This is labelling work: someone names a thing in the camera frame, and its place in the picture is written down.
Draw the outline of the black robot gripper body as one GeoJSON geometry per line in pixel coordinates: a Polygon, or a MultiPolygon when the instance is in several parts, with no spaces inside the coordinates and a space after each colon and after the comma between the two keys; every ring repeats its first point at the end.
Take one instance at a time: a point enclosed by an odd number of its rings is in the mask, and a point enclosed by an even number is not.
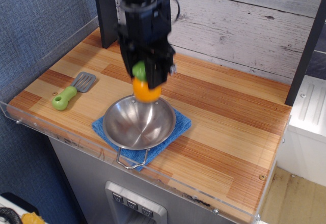
{"type": "Polygon", "coordinates": [[[117,26],[118,40],[132,42],[144,62],[153,56],[169,58],[171,72],[175,50],[168,43],[172,28],[170,0],[149,0],[141,4],[124,0],[121,7],[126,23],[117,26]]]}

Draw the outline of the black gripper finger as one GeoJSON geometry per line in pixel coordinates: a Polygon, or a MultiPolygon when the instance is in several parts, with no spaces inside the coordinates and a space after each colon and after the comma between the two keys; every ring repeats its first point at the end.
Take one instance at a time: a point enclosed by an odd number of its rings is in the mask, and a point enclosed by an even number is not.
{"type": "Polygon", "coordinates": [[[139,61],[142,61],[139,50],[132,42],[126,40],[120,40],[119,45],[127,73],[131,78],[133,78],[134,75],[132,70],[134,65],[136,65],[139,61]]]}
{"type": "Polygon", "coordinates": [[[170,72],[170,59],[164,57],[147,57],[145,72],[149,89],[154,89],[167,81],[170,72]]]}

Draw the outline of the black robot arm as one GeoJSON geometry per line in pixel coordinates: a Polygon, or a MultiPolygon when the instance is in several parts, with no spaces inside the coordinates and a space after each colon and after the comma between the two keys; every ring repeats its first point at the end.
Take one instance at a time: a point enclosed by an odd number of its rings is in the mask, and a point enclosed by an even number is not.
{"type": "Polygon", "coordinates": [[[172,30],[170,0],[122,0],[126,24],[117,26],[121,55],[130,77],[143,61],[149,89],[167,81],[175,50],[168,42],[172,30]]]}

